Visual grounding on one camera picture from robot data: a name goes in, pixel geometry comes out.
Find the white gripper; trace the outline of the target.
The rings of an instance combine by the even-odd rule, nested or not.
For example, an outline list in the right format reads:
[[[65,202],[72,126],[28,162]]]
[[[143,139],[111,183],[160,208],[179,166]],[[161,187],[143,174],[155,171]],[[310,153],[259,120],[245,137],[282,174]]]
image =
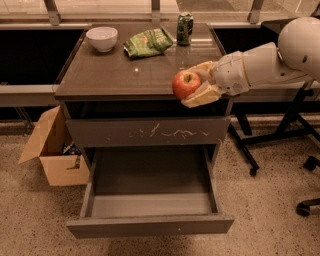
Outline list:
[[[181,100],[181,103],[194,108],[219,100],[222,94],[229,96],[247,92],[250,88],[244,70],[240,51],[224,55],[217,63],[206,61],[189,68],[204,82],[194,93]]]

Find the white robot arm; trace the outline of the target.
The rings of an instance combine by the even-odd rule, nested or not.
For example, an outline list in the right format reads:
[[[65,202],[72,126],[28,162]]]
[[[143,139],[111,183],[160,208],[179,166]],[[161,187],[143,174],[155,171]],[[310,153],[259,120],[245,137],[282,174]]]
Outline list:
[[[202,79],[181,103],[189,108],[235,96],[260,85],[320,81],[320,20],[301,17],[289,22],[276,43],[227,54],[191,68]]]

